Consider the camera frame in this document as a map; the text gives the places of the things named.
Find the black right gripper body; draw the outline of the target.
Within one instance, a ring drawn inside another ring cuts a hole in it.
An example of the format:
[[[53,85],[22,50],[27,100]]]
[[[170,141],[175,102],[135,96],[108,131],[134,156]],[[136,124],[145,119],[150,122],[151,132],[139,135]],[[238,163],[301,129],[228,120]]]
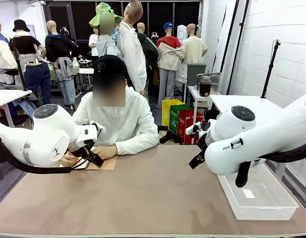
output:
[[[198,159],[200,161],[204,161],[204,153],[205,153],[205,150],[207,149],[206,135],[200,136],[196,144],[201,149],[201,152],[198,154]]]

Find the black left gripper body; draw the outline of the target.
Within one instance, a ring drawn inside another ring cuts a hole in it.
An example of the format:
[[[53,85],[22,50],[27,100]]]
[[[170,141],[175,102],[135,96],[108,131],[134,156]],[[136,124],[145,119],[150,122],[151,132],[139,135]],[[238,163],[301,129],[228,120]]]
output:
[[[89,162],[97,163],[97,154],[93,153],[88,146],[81,147],[77,150],[77,156],[82,157]]]

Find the person's left hand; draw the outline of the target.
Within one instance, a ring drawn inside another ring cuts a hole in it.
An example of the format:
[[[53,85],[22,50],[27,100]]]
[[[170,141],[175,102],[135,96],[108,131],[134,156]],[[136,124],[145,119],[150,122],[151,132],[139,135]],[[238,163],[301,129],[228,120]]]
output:
[[[91,150],[93,153],[97,154],[102,160],[110,159],[118,154],[117,147],[112,146],[99,146]]]

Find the person's right hand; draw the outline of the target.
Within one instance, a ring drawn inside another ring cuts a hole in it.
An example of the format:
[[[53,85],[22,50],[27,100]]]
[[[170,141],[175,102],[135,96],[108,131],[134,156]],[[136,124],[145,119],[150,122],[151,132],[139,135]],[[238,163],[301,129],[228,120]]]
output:
[[[61,159],[60,159],[60,163],[62,166],[65,167],[71,167],[73,165],[75,165],[78,162],[79,158],[73,156],[72,154],[70,154],[69,152],[67,152],[66,154],[64,154]]]

